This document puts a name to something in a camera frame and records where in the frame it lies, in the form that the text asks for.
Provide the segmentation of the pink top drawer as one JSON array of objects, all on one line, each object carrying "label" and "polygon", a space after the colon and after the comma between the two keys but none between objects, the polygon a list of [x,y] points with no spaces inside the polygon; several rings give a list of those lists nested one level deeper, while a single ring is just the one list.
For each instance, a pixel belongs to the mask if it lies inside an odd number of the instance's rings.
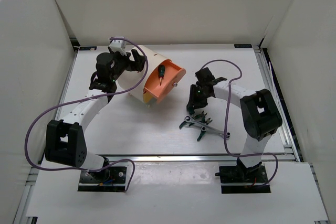
[{"label": "pink top drawer", "polygon": [[161,65],[165,65],[165,74],[160,86],[158,78],[158,67],[156,67],[147,78],[143,92],[150,92],[160,103],[168,93],[177,86],[178,82],[185,76],[186,70],[176,65],[171,60],[164,60]]}]

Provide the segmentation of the silver ratchet wrench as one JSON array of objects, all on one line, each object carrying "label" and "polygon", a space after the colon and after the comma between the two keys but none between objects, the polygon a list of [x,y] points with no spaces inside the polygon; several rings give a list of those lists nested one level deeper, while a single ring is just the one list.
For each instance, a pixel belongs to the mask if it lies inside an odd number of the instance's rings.
[{"label": "silver ratchet wrench", "polygon": [[217,134],[219,136],[222,136],[222,137],[225,136],[227,138],[230,138],[230,136],[231,136],[230,132],[224,133],[224,131],[218,130],[218,129],[216,129],[212,126],[209,126],[209,125],[206,125],[205,127],[207,128],[206,133]]}]

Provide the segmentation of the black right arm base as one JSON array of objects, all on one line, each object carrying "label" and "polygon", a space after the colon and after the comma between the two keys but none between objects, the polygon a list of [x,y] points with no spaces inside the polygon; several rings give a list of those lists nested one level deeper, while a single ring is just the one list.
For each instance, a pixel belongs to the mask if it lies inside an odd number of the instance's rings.
[{"label": "black right arm base", "polygon": [[251,175],[243,177],[237,166],[220,166],[215,173],[220,178],[222,194],[269,194],[270,186],[263,185],[268,181],[268,176],[264,165]]}]

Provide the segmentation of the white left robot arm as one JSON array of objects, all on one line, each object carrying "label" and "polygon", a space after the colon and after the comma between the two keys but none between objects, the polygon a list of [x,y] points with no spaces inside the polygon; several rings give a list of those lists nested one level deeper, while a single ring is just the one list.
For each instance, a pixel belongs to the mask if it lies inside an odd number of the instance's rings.
[{"label": "white left robot arm", "polygon": [[51,120],[46,129],[46,160],[72,168],[92,171],[99,182],[110,177],[104,157],[87,150],[85,130],[93,118],[111,101],[117,79],[125,72],[141,72],[148,67],[140,48],[125,52],[110,49],[96,58],[96,70],[90,78],[87,94],[72,111],[60,120]]}]

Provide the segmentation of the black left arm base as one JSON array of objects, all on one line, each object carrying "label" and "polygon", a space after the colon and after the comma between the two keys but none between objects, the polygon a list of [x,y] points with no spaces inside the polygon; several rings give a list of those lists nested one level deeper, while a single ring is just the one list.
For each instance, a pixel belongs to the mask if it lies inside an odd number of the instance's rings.
[{"label": "black left arm base", "polygon": [[124,192],[127,185],[127,163],[120,162],[97,172],[81,172],[79,176],[79,192]]}]

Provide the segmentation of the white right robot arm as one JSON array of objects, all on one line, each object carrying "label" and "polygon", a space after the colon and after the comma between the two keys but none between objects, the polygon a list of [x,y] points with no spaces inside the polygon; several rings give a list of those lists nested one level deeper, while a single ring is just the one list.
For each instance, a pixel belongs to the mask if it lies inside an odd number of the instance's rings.
[{"label": "white right robot arm", "polygon": [[261,164],[261,154],[267,142],[282,126],[282,118],[267,89],[259,91],[246,89],[230,83],[223,77],[215,78],[208,67],[195,73],[197,82],[191,85],[186,106],[192,115],[196,109],[208,105],[210,97],[225,100],[228,105],[241,109],[244,128],[247,132],[244,148],[237,158],[236,177],[247,182],[255,175],[254,168]]}]

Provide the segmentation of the cream round drawer cabinet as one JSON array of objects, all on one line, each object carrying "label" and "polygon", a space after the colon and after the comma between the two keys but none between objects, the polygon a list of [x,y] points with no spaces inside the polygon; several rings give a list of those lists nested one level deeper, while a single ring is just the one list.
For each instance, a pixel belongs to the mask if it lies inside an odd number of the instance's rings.
[{"label": "cream round drawer cabinet", "polygon": [[141,83],[134,89],[128,91],[132,96],[140,100],[142,103],[143,102],[143,89],[145,86],[145,83],[147,81],[147,78],[149,75],[152,73],[152,71],[160,65],[164,60],[168,60],[169,58],[145,47],[144,45],[139,46],[142,49],[142,52],[139,50],[137,47],[133,47],[132,49],[136,49],[139,54],[147,56],[148,60],[148,71],[147,74],[145,74],[146,70],[146,65],[144,65],[144,69],[141,72],[137,71],[125,71],[117,80],[118,85],[123,89],[123,90],[128,90],[131,87],[135,86],[140,79],[144,77],[144,79],[141,81]]}]

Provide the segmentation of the aluminium frame rail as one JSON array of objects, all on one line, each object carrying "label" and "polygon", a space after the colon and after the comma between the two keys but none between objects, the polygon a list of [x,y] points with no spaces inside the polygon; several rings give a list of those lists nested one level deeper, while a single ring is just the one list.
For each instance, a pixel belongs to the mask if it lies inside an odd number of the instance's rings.
[{"label": "aluminium frame rail", "polygon": [[[235,157],[229,155],[107,155],[103,154],[109,160],[119,160],[128,158],[135,162],[234,162]],[[293,152],[276,154],[279,161],[299,162]],[[263,155],[262,161],[273,161],[272,155]]]}]

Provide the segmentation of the green handled side cutters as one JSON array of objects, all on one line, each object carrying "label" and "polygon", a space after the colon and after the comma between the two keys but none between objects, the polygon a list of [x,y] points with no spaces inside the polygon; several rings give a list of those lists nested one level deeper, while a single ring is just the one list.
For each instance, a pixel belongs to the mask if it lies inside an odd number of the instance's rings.
[{"label": "green handled side cutters", "polygon": [[208,118],[208,119],[201,119],[200,121],[197,121],[197,123],[200,123],[200,126],[201,126],[201,131],[200,131],[200,134],[197,138],[197,141],[199,142],[202,137],[205,135],[206,133],[206,130],[207,128],[205,127],[206,125],[209,125],[210,123],[212,122],[212,119],[211,118]]}]

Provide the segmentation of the green stubby screwdriver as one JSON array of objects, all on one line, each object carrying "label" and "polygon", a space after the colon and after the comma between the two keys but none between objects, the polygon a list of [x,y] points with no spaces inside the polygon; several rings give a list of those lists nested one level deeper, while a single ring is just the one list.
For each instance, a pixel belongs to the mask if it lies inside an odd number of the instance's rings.
[{"label": "green stubby screwdriver", "polygon": [[188,111],[189,115],[194,115],[195,110],[197,110],[197,108],[194,108],[194,106],[188,106],[187,107],[187,111]]},{"label": "green stubby screwdriver", "polygon": [[164,78],[164,74],[165,74],[165,65],[159,65],[157,70],[158,70],[159,83],[160,83],[160,86],[161,86],[163,78]]}]

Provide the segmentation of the yellow drawer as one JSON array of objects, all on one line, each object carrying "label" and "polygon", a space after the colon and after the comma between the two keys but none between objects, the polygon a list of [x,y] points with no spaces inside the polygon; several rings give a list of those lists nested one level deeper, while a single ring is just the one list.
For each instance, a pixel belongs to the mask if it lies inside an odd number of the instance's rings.
[{"label": "yellow drawer", "polygon": [[150,92],[144,92],[143,93],[143,102],[145,104],[152,104],[152,103],[157,103],[157,98]]}]

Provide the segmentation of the green handled pliers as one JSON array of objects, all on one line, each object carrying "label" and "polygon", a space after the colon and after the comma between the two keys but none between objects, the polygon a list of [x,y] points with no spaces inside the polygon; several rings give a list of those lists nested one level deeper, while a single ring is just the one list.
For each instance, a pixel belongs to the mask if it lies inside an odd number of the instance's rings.
[{"label": "green handled pliers", "polygon": [[205,127],[206,124],[206,116],[207,113],[201,112],[200,114],[196,115],[188,115],[184,118],[184,121],[179,125],[179,129],[181,129],[184,126],[200,126],[200,127]]}]

